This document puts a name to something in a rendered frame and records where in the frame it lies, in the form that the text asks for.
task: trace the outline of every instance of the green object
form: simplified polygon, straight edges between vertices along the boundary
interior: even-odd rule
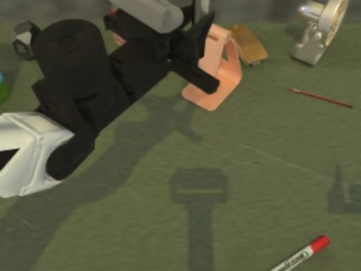
[[[2,73],[0,73],[0,103],[3,103],[9,96],[9,88],[7,87]]]

